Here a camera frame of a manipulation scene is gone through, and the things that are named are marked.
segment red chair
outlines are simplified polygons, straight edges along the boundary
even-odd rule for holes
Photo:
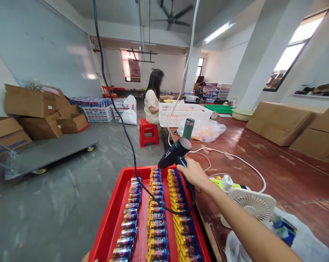
[[[112,92],[112,97],[113,97],[113,98],[118,98],[118,97],[117,97],[117,94],[114,94],[114,93],[113,93],[113,86],[109,86],[109,88],[110,88],[110,91]],[[111,97],[111,95],[110,95],[110,93],[109,93],[107,87],[102,86],[102,89],[103,89],[103,92],[104,92],[104,96],[105,96],[105,98]]]
[[[145,137],[145,134],[151,133],[152,136]],[[144,148],[147,143],[156,143],[156,146],[160,145],[158,139],[158,130],[157,125],[149,124],[146,119],[140,119],[140,147]]]

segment yellow caster wheel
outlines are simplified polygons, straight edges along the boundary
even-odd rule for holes
[[[33,174],[36,174],[36,175],[41,175],[41,174],[44,174],[47,170],[45,168],[41,168],[41,169],[37,169],[35,171],[32,171]]]

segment red tray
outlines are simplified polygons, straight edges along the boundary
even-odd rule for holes
[[[151,168],[157,166],[145,166],[145,167],[137,167],[137,172],[139,177],[141,177],[143,184],[146,188],[149,189],[150,184],[150,172]],[[176,166],[170,166],[168,169],[175,169]],[[171,202],[169,198],[169,187],[167,181],[168,169],[162,170],[162,181],[163,181],[163,201],[166,207],[171,207]],[[98,234],[96,236],[94,245],[91,249],[89,262],[94,262],[95,259],[99,259],[99,262],[106,262],[112,258],[113,249],[116,247],[117,239],[121,235],[121,223],[123,221],[123,211],[126,203],[128,202],[129,197],[129,188],[130,188],[130,179],[135,176],[134,167],[127,167],[122,169],[117,183],[114,187],[112,196],[110,198],[110,202],[107,206],[105,215],[102,219]],[[188,204],[191,205],[191,197],[190,194],[183,183],[186,196],[188,200]],[[132,261],[146,261],[147,255],[147,220],[148,220],[148,202],[149,195],[148,193],[142,189],[141,190],[141,204],[139,207],[139,217],[138,217],[138,233],[137,240],[135,243]],[[169,260],[170,262],[176,262],[179,260],[178,251],[175,240],[174,233],[174,222],[173,215],[165,210],[165,222],[166,229],[168,232],[168,252],[169,252]],[[198,239],[198,243],[201,249],[201,255],[204,261],[211,261],[207,246],[204,242],[204,238],[202,235],[202,231],[194,211],[191,211],[191,217],[195,224],[196,237]]]

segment wall shelf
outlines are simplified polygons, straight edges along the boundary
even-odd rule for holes
[[[297,96],[302,98],[329,99],[329,96],[299,95],[299,94],[292,94],[292,96]]]

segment ceiling fan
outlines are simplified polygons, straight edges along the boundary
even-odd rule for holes
[[[178,19],[185,14],[187,14],[190,10],[193,9],[193,5],[189,5],[187,8],[181,10],[178,14],[174,15],[173,14],[173,0],[172,0],[172,11],[169,13],[168,10],[165,8],[163,5],[163,2],[161,1],[160,7],[162,8],[163,12],[167,16],[167,19],[153,19],[152,21],[166,21],[168,23],[167,30],[169,31],[170,28],[172,27],[172,24],[177,24],[177,25],[184,25],[184,26],[190,26],[191,24],[186,23],[186,22],[181,22]]]

